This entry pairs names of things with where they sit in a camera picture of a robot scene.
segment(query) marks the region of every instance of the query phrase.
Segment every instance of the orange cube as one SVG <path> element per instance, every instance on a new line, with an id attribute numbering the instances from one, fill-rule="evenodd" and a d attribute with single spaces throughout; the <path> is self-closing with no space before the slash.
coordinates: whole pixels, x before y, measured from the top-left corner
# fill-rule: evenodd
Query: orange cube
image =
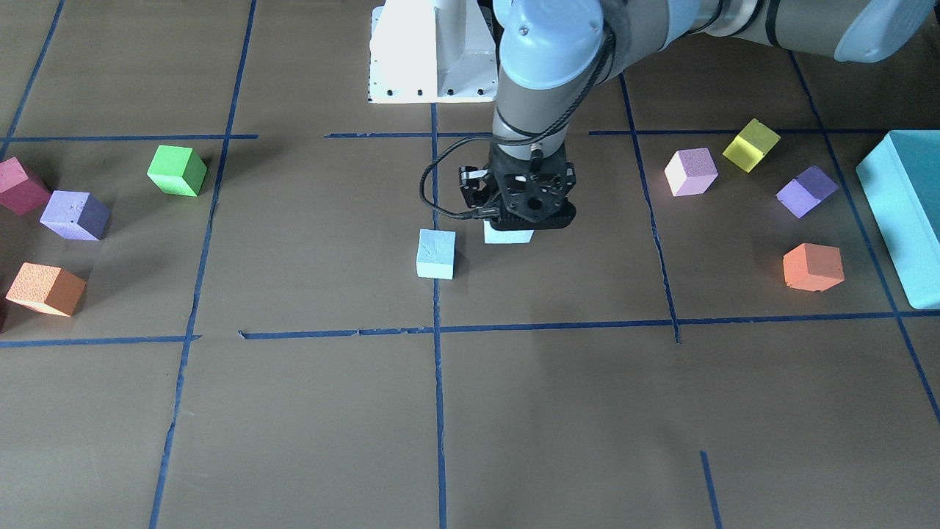
<path id="1" fill-rule="evenodd" d="M 7 299 L 37 313 L 71 316 L 85 291 L 85 282 L 62 268 L 24 263 Z"/>
<path id="2" fill-rule="evenodd" d="M 787 286 L 821 292 L 845 281 L 838 248 L 804 243 L 783 256 Z"/>

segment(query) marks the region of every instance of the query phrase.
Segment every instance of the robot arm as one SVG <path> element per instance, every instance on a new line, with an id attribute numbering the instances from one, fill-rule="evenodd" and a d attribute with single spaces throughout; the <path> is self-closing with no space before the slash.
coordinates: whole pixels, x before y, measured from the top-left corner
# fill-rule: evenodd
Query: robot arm
<path id="1" fill-rule="evenodd" d="M 497 230 L 558 229 L 574 219 L 568 120 L 593 86 L 692 33 L 738 37 L 839 61 L 875 62 L 917 31 L 934 0 L 495 0 L 505 28 L 493 136 L 465 138 L 422 177 L 422 199 Z M 462 144 L 490 141 L 484 169 L 461 168 L 469 211 L 424 199 L 430 170 Z"/>

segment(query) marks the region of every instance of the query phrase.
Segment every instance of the block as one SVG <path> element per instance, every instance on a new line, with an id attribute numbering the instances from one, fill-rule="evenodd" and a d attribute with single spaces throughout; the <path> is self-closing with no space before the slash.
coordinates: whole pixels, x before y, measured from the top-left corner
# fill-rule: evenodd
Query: block
<path id="1" fill-rule="evenodd" d="M 168 195 L 195 197 L 206 178 L 206 164 L 189 147 L 161 145 L 153 155 L 147 176 Z"/>
<path id="2" fill-rule="evenodd" d="M 494 230 L 489 220 L 483 221 L 483 243 L 488 245 L 523 245 L 532 240 L 535 230 Z"/>
<path id="3" fill-rule="evenodd" d="M 778 141 L 780 136 L 776 132 L 760 121 L 751 120 L 731 141 L 724 155 L 744 172 L 751 172 Z"/>
<path id="4" fill-rule="evenodd" d="M 0 163 L 0 204 L 23 216 L 49 201 L 42 179 L 16 157 Z"/>
<path id="5" fill-rule="evenodd" d="M 836 192 L 838 185 L 817 166 L 808 168 L 784 186 L 776 199 L 797 218 L 809 213 L 809 210 L 823 203 L 823 200 Z"/>
<path id="6" fill-rule="evenodd" d="M 71 316 L 85 291 L 85 282 L 55 266 L 24 263 L 7 299 L 37 313 Z"/>
<path id="7" fill-rule="evenodd" d="M 111 211 L 91 193 L 53 191 L 39 223 L 63 238 L 100 241 Z"/>
<path id="8" fill-rule="evenodd" d="M 804 243 L 783 256 L 783 276 L 790 288 L 821 292 L 845 281 L 838 248 Z"/>
<path id="9" fill-rule="evenodd" d="M 673 197 L 701 195 L 718 178 L 712 153 L 707 148 L 677 151 L 666 166 L 666 180 Z"/>
<path id="10" fill-rule="evenodd" d="M 915 309 L 940 309 L 940 131 L 889 132 L 856 172 Z"/>
<path id="11" fill-rule="evenodd" d="M 454 279 L 455 232 L 421 230 L 417 243 L 417 276 L 435 280 Z"/>

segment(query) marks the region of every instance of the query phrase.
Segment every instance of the yellow cube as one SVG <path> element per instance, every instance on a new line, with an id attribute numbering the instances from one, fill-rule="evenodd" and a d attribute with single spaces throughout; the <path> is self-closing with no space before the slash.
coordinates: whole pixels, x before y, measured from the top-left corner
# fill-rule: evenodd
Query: yellow cube
<path id="1" fill-rule="evenodd" d="M 751 172 L 778 141 L 780 135 L 760 121 L 751 120 L 743 131 L 734 137 L 724 155 L 734 162 L 734 165 Z"/>

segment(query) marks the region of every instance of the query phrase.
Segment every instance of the magenta cube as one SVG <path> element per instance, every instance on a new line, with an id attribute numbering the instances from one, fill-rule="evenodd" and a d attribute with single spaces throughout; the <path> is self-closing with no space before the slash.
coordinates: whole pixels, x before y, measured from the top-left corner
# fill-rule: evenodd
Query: magenta cube
<path id="1" fill-rule="evenodd" d="M 23 216 L 49 201 L 46 184 L 16 157 L 0 163 L 0 204 Z"/>
<path id="2" fill-rule="evenodd" d="M 65 239 L 99 241 L 110 216 L 91 193 L 54 191 L 39 222 Z"/>
<path id="3" fill-rule="evenodd" d="M 776 194 L 776 199 L 787 206 L 797 218 L 803 218 L 836 190 L 838 185 L 826 176 L 822 169 L 813 166 L 784 186 Z"/>
<path id="4" fill-rule="evenodd" d="M 677 151 L 666 166 L 666 180 L 673 197 L 700 195 L 718 178 L 708 148 Z"/>

